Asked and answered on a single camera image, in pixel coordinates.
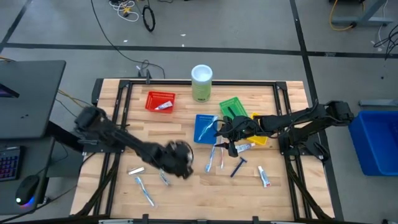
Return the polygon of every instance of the keyboard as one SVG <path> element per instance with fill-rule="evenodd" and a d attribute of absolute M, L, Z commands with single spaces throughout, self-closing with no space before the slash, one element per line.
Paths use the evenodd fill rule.
<path fill-rule="evenodd" d="M 0 181 L 18 179 L 21 167 L 22 147 L 7 147 L 0 150 Z"/>

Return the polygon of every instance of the concrete floor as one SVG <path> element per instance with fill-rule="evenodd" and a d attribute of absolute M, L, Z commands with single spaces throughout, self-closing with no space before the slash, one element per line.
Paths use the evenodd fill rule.
<path fill-rule="evenodd" d="M 25 2 L 0 0 L 0 39 L 6 35 Z M 300 51 L 289 0 L 175 0 L 173 4 L 152 0 L 157 23 L 151 34 L 142 21 L 131 23 L 118 18 L 107 0 L 94 0 L 94 4 L 105 32 L 115 45 Z M 296 0 L 296 4 L 308 51 L 378 53 L 371 43 L 376 41 L 378 27 L 335 32 L 328 25 L 331 5 L 327 0 Z M 397 10 L 398 2 L 390 1 L 386 14 L 398 19 L 398 14 L 394 14 Z M 355 4 L 339 3 L 336 8 L 336 15 L 360 13 L 361 6 Z M 382 30 L 382 37 L 393 25 Z M 109 45 L 95 21 L 89 0 L 33 0 L 8 43 L 53 44 L 53 47 Z M 67 61 L 60 89 L 85 101 L 91 100 L 96 78 L 135 77 L 137 73 L 137 64 L 114 50 L 43 48 L 43 45 L 36 45 L 33 49 L 23 49 L 6 44 L 1 55 L 14 60 Z M 216 79 L 302 80 L 310 99 L 303 60 L 297 54 L 181 52 L 180 48 L 123 53 L 135 60 L 149 59 L 164 67 L 167 78 L 189 78 L 191 68 L 204 63 L 213 69 Z M 357 104 L 360 99 L 396 98 L 398 95 L 396 59 L 385 62 L 379 58 L 310 57 L 309 60 L 320 102 L 344 100 L 357 114 L 361 110 Z M 162 76 L 158 68 L 151 67 L 150 71 L 153 77 Z M 79 112 L 73 103 L 59 98 L 74 113 Z M 58 103 L 51 120 L 69 131 L 73 128 L 73 117 Z M 380 223 L 383 218 L 398 220 L 398 178 L 365 176 L 348 128 L 330 128 L 326 133 L 345 220 L 364 223 Z M 71 156 L 68 162 L 78 166 L 81 157 Z M 51 179 L 47 195 L 56 197 L 76 182 L 77 176 Z M 66 217 L 73 194 L 72 191 L 51 206 L 19 220 Z"/>

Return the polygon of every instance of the red plastic basket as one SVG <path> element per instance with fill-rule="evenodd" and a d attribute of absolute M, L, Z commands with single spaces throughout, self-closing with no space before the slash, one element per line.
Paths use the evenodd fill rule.
<path fill-rule="evenodd" d="M 147 98 L 147 103 L 145 105 L 145 109 L 158 113 L 171 113 L 173 112 L 174 99 L 175 99 L 175 93 L 150 91 L 148 92 L 148 98 Z M 168 101 L 171 101 L 173 106 L 166 108 L 164 110 L 155 110 L 156 107 Z"/>

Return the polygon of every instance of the blue tray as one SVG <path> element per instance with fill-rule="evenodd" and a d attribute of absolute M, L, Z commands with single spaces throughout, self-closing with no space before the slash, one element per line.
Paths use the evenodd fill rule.
<path fill-rule="evenodd" d="M 398 111 L 361 111 L 349 131 L 365 175 L 398 175 Z"/>
<path fill-rule="evenodd" d="M 195 119 L 195 133 L 193 135 L 194 142 L 211 145 L 216 144 L 217 138 L 214 137 L 214 135 L 216 134 L 214 128 L 209 128 L 199 141 L 200 134 L 210 123 L 213 122 L 214 117 L 214 115 L 197 114 L 197 117 Z"/>

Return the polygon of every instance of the wooden tabletop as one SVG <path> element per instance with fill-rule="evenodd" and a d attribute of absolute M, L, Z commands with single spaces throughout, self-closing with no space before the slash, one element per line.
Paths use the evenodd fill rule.
<path fill-rule="evenodd" d="M 113 113 L 118 83 L 118 79 L 105 79 L 103 82 L 98 107 L 110 115 Z M 306 108 L 308 102 L 303 83 L 287 82 L 287 86 L 292 111 Z M 153 113 L 145 109 L 147 94 L 151 90 L 177 94 L 172 114 Z M 217 149 L 210 173 L 207 174 L 205 166 L 209 161 L 211 146 L 193 142 L 196 114 L 221 116 L 219 103 L 232 97 L 237 96 L 249 114 L 276 114 L 272 88 L 213 85 L 211 100 L 206 103 L 194 101 L 191 92 L 191 86 L 184 85 L 133 86 L 127 118 L 130 126 L 127 130 L 143 141 L 166 144 L 169 140 L 185 140 L 194 150 L 194 173 L 187 180 L 167 174 L 172 183 L 168 187 L 161 181 L 157 169 L 142 162 L 133 150 L 126 150 L 121 156 L 111 217 L 141 218 L 142 214 L 148 213 L 149 218 L 161 219 L 251 220 L 252 216 L 258 216 L 260 220 L 293 220 L 285 162 L 280 155 L 277 140 L 268 139 L 265 146 L 255 146 L 242 152 L 240 156 L 248 162 L 233 178 L 229 175 L 239 158 L 229 157 L 225 151 L 224 169 L 221 169 L 221 150 Z M 93 156 L 82 168 L 71 213 L 79 211 L 96 190 L 103 157 L 103 154 Z M 324 212 L 334 217 L 322 163 L 314 157 L 302 156 L 302 164 L 308 191 Z M 262 187 L 257 166 L 264 168 L 271 187 Z M 155 208 L 149 205 L 134 178 L 127 174 L 128 170 L 136 167 L 146 169 L 139 176 L 156 203 Z M 300 214 L 304 217 L 302 197 L 298 190 L 296 192 Z M 105 190 L 102 212 L 107 195 Z"/>

